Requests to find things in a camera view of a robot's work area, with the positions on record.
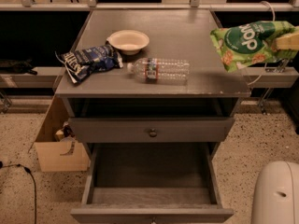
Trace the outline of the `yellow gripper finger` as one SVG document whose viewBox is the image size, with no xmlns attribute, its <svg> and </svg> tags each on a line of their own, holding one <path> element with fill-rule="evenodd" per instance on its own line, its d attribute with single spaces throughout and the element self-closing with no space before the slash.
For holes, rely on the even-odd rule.
<svg viewBox="0 0 299 224">
<path fill-rule="evenodd" d="M 291 49 L 299 50 L 299 27 L 296 27 L 296 31 L 292 33 L 287 33 L 278 37 L 275 40 L 277 49 Z"/>
</svg>

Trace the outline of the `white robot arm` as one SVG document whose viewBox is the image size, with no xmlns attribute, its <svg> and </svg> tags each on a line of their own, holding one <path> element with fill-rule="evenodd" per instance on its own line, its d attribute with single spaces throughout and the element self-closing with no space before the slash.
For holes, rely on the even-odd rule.
<svg viewBox="0 0 299 224">
<path fill-rule="evenodd" d="M 272 161 L 258 175 L 250 224 L 299 224 L 299 164 Z"/>
</svg>

